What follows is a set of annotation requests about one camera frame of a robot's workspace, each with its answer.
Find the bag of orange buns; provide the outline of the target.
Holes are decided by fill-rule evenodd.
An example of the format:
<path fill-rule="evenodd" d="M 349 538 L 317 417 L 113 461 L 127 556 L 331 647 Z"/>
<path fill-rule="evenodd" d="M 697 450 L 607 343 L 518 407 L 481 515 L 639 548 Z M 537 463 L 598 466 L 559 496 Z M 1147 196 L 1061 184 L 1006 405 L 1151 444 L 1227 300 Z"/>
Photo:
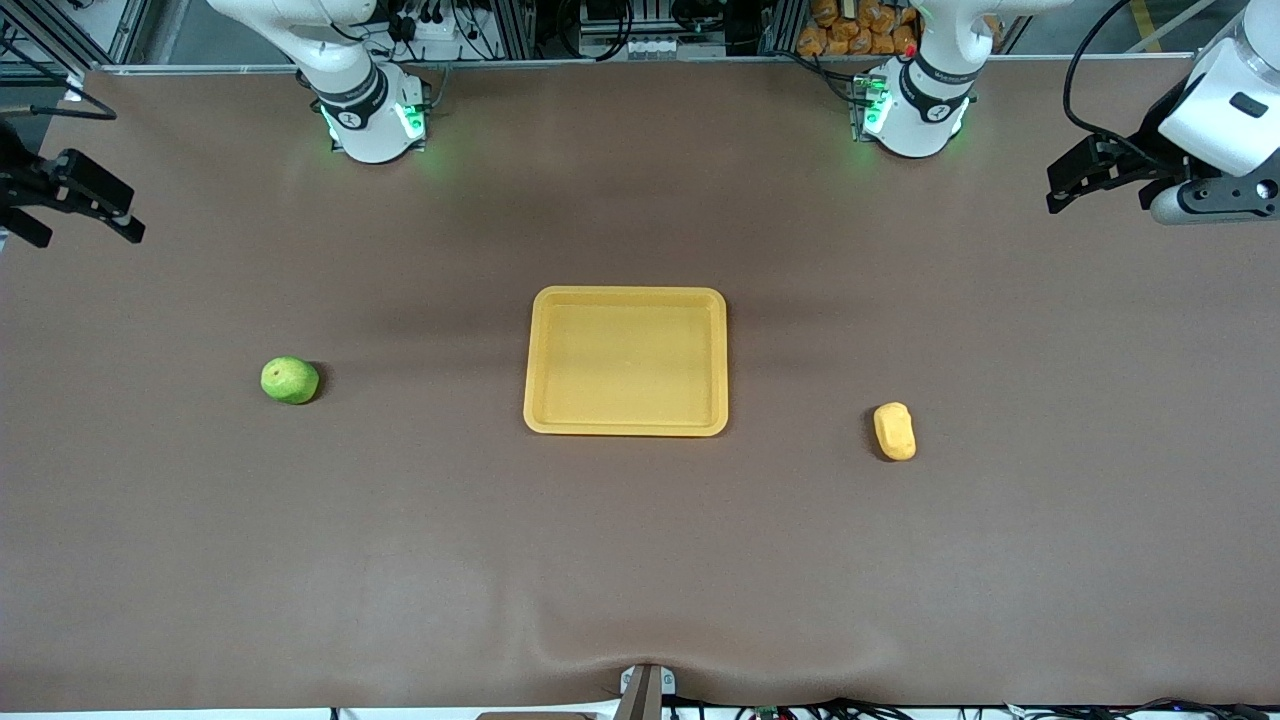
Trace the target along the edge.
<path fill-rule="evenodd" d="M 910 58 L 924 29 L 909 0 L 806 0 L 806 10 L 794 49 L 800 56 Z"/>

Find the metal table clamp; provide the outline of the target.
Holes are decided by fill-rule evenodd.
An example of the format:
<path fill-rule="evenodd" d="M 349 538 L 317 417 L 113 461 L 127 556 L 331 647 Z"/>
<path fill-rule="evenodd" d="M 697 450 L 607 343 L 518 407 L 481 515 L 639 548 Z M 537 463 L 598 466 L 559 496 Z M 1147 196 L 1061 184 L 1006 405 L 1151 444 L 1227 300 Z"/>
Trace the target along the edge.
<path fill-rule="evenodd" d="M 612 720 L 664 720 L 664 701 L 676 694 L 676 675 L 666 666 L 637 664 L 621 673 L 620 689 Z"/>

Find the green apple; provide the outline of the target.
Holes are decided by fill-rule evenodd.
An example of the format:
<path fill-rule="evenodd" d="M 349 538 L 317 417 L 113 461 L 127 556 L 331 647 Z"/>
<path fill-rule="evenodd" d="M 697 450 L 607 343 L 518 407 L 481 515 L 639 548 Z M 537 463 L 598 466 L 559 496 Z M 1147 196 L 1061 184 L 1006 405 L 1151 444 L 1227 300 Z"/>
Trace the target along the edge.
<path fill-rule="evenodd" d="M 320 372 L 297 356 L 279 356 L 260 372 L 260 387 L 271 400 L 288 405 L 308 404 L 320 386 Z"/>

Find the yellow potato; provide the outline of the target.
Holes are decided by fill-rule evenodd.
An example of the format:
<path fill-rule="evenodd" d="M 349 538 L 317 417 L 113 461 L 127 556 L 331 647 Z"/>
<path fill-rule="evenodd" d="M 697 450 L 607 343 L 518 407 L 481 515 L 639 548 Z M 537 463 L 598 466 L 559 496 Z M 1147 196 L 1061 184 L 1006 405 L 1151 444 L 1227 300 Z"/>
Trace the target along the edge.
<path fill-rule="evenodd" d="M 886 459 L 901 462 L 915 457 L 918 446 L 913 415 L 905 404 L 882 404 L 872 414 L 872 425 Z"/>

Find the aluminium frame profile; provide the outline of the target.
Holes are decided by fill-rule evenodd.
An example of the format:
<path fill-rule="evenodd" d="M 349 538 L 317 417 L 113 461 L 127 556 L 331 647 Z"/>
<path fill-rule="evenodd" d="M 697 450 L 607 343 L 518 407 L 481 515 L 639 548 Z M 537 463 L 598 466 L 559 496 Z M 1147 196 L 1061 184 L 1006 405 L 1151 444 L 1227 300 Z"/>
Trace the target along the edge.
<path fill-rule="evenodd" d="M 40 53 L 84 72 L 129 59 L 156 0 L 0 0 L 0 18 Z"/>

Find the white power strip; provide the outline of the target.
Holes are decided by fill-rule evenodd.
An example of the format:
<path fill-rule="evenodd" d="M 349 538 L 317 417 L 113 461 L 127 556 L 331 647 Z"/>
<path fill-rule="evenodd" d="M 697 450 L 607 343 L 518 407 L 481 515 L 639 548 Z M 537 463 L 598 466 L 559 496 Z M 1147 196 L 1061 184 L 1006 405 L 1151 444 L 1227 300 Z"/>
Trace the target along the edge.
<path fill-rule="evenodd" d="M 387 31 L 396 42 L 463 42 L 481 37 L 481 31 L 474 23 L 460 20 L 452 12 L 444 13 L 434 6 L 419 10 L 402 10 L 388 17 Z"/>

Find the yellow plastic tray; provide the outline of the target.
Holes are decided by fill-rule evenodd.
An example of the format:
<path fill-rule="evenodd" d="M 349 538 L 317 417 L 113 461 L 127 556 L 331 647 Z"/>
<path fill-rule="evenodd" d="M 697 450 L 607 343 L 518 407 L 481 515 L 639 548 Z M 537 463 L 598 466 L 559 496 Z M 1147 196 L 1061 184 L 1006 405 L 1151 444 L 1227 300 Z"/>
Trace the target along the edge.
<path fill-rule="evenodd" d="M 730 420 L 724 296 L 545 287 L 532 301 L 524 420 L 548 436 L 718 436 Z"/>

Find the large table cover mat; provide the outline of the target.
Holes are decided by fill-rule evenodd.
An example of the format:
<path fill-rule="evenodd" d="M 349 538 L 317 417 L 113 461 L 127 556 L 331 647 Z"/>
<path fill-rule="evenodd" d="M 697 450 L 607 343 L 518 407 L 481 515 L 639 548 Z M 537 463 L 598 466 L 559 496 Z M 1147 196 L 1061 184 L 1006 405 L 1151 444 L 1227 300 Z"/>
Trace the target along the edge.
<path fill-rule="evenodd" d="M 645 661 L 723 705 L 1280 705 L 1280 222 L 1048 214 L 1061 78 L 993 64 L 904 161 L 791 63 L 461 69 L 366 167 L 289 74 L 95 76 L 118 119 L 42 150 L 147 232 L 0 252 L 0 714 L 566 705 Z M 530 430 L 558 284 L 721 292 L 724 430 Z"/>

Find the white connector block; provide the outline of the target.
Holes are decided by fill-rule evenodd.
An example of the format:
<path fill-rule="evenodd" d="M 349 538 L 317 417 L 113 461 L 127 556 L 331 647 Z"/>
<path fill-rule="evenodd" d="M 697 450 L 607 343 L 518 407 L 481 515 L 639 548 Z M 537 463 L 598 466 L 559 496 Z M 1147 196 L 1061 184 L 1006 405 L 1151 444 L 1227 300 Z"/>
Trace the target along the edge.
<path fill-rule="evenodd" d="M 588 58 L 611 56 L 618 61 L 672 61 L 681 49 L 675 36 L 632 36 L 625 44 L 617 36 L 589 36 L 579 38 L 579 53 Z"/>

